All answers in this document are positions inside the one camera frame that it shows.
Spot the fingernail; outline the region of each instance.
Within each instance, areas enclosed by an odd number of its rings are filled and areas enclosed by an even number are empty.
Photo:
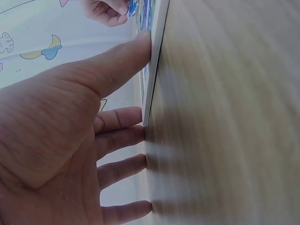
[[[122,6],[120,9],[119,9],[119,12],[122,14],[122,15],[125,15],[128,11],[128,8],[127,7],[124,7]]]
[[[135,40],[143,40],[144,38],[146,38],[149,35],[150,35],[150,31],[144,30],[144,31],[140,32],[138,35],[136,35]]]

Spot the child's hand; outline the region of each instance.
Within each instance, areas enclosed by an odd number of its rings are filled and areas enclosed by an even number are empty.
[[[115,27],[126,23],[128,0],[81,0],[88,18]]]

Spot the wood grain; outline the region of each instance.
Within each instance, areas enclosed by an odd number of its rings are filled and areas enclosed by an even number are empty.
[[[299,66],[299,0],[171,0],[147,127],[154,225],[300,224]]]

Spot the finger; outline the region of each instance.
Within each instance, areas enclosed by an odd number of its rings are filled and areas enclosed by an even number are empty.
[[[127,107],[99,112],[94,121],[95,134],[132,127],[142,121],[140,107]]]
[[[95,148],[98,159],[106,154],[128,146],[136,145],[145,139],[142,126],[133,126],[126,129],[98,135],[95,138]]]
[[[105,98],[145,67],[150,53],[151,37],[146,31],[133,41],[101,55],[63,65],[71,73],[61,73],[56,77],[88,87],[100,98]]]
[[[95,20],[99,23],[105,24],[108,27],[116,27],[126,23],[128,18],[126,15],[112,17],[108,13],[102,13],[95,17]]]
[[[151,203],[148,201],[139,201],[122,206],[101,208],[103,224],[120,225],[148,215],[151,212]]]
[[[120,14],[113,10],[112,8],[108,8],[106,13],[110,16],[110,17],[115,17],[115,16],[120,16]]]
[[[124,0],[101,0],[102,2],[109,5],[112,9],[125,15],[128,11],[128,4]]]
[[[146,157],[143,154],[123,161],[105,164],[97,169],[100,190],[133,176],[146,168]]]

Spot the hand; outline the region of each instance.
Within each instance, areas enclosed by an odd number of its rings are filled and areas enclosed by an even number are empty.
[[[81,0],[84,12],[90,19],[108,27],[126,23],[129,0]]]
[[[150,35],[0,90],[0,224],[114,225],[149,202],[101,207],[101,190],[145,168],[144,155],[96,161],[144,140],[141,109],[99,112],[100,100],[150,60]]]

